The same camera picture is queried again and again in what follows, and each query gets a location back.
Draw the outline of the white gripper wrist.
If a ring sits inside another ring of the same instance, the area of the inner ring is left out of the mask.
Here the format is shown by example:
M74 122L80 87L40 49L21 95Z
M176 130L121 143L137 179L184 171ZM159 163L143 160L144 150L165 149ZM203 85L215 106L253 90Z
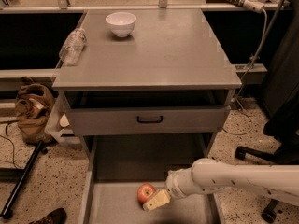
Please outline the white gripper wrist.
M164 206L173 199L186 198L193 194L199 193L199 186L192 178L192 169L179 169L169 171L165 181L166 189L158 189L143 204L145 211L152 211L156 208Z

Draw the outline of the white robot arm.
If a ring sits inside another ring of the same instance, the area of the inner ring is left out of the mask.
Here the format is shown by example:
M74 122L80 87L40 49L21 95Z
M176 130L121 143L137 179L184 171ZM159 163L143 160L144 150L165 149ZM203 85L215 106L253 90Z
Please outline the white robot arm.
M232 165L202 158L190 168L169 171L164 188L152 194L143 209L152 211L173 200L193 194L214 194L228 187L298 206L299 166Z

